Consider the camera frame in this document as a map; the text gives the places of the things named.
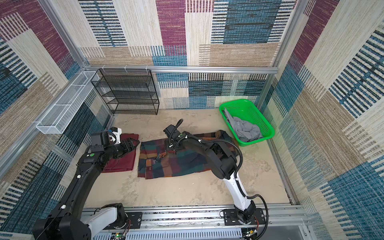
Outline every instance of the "plaid shirt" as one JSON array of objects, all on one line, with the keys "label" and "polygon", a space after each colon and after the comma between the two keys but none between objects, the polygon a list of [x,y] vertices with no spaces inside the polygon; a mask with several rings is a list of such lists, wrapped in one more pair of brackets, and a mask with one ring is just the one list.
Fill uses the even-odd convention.
[{"label": "plaid shirt", "polygon": [[[204,140],[233,139],[223,130],[217,132],[196,134]],[[205,157],[193,150],[165,151],[165,141],[168,138],[142,142],[140,147],[138,177],[153,179],[158,177],[175,177],[211,170]],[[229,149],[237,155],[235,148],[227,144]]]}]

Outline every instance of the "white arm segment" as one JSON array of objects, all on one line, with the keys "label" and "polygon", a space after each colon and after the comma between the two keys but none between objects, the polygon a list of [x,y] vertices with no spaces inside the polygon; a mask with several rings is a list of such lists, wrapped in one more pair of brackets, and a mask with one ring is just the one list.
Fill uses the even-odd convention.
[{"label": "white arm segment", "polygon": [[96,212],[95,215],[81,217],[84,224],[88,224],[91,230],[91,237],[96,236],[106,226],[116,221],[118,218],[118,211],[115,207],[106,207]]},{"label": "white arm segment", "polygon": [[[237,179],[240,183],[240,187],[243,190],[243,193],[247,195],[247,192],[245,191],[244,186],[241,183],[240,178],[238,177],[238,174],[237,174]],[[231,178],[229,180],[228,179],[223,179],[223,180],[225,182],[225,185],[229,189],[229,192],[232,195],[233,202],[235,203],[235,207],[237,207],[241,211],[245,211],[248,208],[248,206],[251,204],[251,200],[247,199],[246,197],[243,197],[243,195],[241,194],[236,184],[235,173],[232,173]]]},{"label": "white arm segment", "polygon": [[114,142],[114,141],[116,140],[115,145],[116,145],[116,144],[120,144],[120,135],[121,135],[121,133],[122,133],[121,128],[118,128],[118,127],[117,127],[117,129],[118,129],[117,132],[112,132],[113,134],[115,134],[116,139],[115,139],[113,136],[110,135],[110,137],[111,137],[111,139],[112,139],[112,142]]}]

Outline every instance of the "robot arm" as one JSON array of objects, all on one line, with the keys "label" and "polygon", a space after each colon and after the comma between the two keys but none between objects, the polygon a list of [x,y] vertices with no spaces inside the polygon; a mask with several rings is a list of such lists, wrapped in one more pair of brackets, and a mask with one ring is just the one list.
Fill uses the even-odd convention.
[{"label": "robot arm", "polygon": [[107,225],[121,228],[127,224],[122,204],[106,205],[95,215],[81,217],[88,194],[106,163],[133,151],[138,144],[132,139],[120,142],[120,134],[121,129],[116,127],[92,134],[92,145],[79,159],[76,174],[61,200],[46,219],[33,226],[35,239],[91,240]]},{"label": "robot arm", "polygon": [[[169,150],[177,150],[180,147],[194,150],[201,155],[205,156],[213,174],[223,179],[225,185],[232,195],[235,209],[237,210],[237,218],[240,223],[248,224],[253,218],[253,213],[256,209],[255,203],[251,200],[260,195],[247,196],[243,184],[238,177],[238,170],[240,169],[243,156],[240,149],[232,142],[224,139],[216,139],[204,141],[198,137],[190,134],[189,132],[180,133],[177,127],[183,122],[182,119],[178,121],[176,126],[169,125],[164,129],[164,133],[169,139]],[[229,150],[226,143],[231,144],[236,148],[240,155],[240,162],[238,165],[236,156]]]}]

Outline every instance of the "patterned wall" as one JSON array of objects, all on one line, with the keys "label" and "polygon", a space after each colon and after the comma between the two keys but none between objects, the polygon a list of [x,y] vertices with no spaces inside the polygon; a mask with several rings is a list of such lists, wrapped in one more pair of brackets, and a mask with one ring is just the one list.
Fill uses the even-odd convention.
[{"label": "patterned wall", "polygon": [[384,1],[310,0],[262,111],[318,239],[384,238]]},{"label": "patterned wall", "polygon": [[52,0],[93,65],[271,66],[295,0]]},{"label": "patterned wall", "polygon": [[69,186],[90,134],[103,131],[109,117],[92,90],[62,135],[38,134],[1,180],[1,239],[31,239],[34,222],[48,216]]},{"label": "patterned wall", "polygon": [[248,99],[257,104],[266,74],[156,73],[160,108],[218,108],[220,104]]},{"label": "patterned wall", "polygon": [[0,0],[0,156],[78,70],[37,0]]}]

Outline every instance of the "wire mesh shelf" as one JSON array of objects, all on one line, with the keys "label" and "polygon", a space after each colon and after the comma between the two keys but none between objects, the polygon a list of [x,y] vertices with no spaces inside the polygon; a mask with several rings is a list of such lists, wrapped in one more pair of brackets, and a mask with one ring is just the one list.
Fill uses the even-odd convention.
[{"label": "wire mesh shelf", "polygon": [[62,134],[93,89],[91,80],[99,76],[95,71],[84,71],[65,90],[36,128],[43,134]]},{"label": "wire mesh shelf", "polygon": [[113,114],[157,114],[159,97],[150,70],[99,69],[92,80]]}]

